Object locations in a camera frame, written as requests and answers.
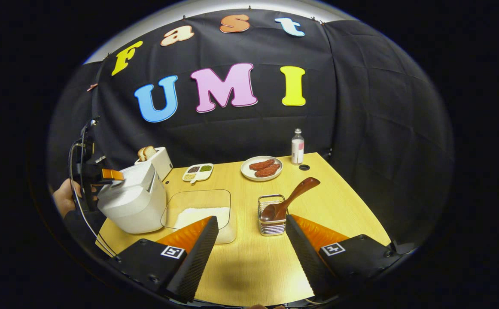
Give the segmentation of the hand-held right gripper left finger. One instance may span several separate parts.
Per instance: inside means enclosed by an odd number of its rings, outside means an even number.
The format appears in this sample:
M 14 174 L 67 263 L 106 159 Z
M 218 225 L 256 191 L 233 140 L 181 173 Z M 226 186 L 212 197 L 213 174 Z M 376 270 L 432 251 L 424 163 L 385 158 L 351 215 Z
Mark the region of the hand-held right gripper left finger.
M 151 293 L 189 303 L 218 232 L 217 217 L 208 216 L 158 241 L 140 239 L 108 259 L 108 265 Z

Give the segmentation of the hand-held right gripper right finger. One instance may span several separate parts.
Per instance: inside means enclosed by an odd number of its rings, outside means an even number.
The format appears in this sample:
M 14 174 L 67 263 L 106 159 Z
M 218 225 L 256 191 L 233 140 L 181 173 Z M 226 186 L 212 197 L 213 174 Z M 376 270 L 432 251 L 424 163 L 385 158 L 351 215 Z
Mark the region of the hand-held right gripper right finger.
M 347 237 L 297 215 L 286 216 L 286 233 L 317 297 L 365 289 L 403 261 L 371 237 Z

